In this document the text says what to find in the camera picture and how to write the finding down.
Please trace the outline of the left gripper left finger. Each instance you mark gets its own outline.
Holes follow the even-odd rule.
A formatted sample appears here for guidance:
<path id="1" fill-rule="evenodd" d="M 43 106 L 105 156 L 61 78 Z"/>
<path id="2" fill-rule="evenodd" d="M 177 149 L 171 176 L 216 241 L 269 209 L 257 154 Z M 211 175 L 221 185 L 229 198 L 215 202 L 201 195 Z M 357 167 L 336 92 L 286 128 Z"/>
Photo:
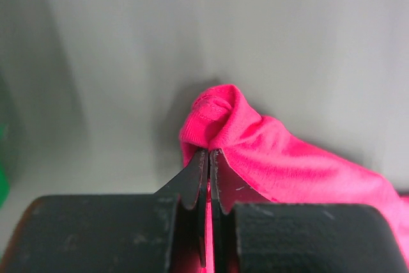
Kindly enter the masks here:
<path id="1" fill-rule="evenodd" d="M 200 272 L 206 266 L 208 153 L 153 194 L 36 198 L 1 258 L 2 272 Z"/>

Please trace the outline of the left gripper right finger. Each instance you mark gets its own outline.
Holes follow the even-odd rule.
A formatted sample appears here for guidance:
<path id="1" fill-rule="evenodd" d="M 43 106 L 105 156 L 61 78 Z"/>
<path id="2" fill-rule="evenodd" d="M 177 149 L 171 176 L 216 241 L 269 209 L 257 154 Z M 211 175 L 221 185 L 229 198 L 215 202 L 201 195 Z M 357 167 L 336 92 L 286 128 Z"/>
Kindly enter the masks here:
<path id="1" fill-rule="evenodd" d="M 274 203 L 209 158 L 216 272 L 407 272 L 392 230 L 358 204 Z"/>

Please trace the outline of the magenta pink t-shirt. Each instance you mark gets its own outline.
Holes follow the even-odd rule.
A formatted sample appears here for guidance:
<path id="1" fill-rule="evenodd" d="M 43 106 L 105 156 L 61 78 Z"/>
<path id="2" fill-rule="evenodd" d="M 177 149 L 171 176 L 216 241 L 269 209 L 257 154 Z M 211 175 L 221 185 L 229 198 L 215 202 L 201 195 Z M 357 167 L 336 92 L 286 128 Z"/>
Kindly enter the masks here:
<path id="1" fill-rule="evenodd" d="M 358 204 L 375 208 L 390 226 L 408 266 L 408 198 L 382 175 L 290 134 L 258 114 L 231 84 L 197 98 L 180 132 L 183 162 L 201 149 L 223 153 L 229 166 L 274 203 Z M 211 193 L 210 178 L 207 191 Z M 211 195 L 206 205 L 206 266 L 215 272 Z"/>

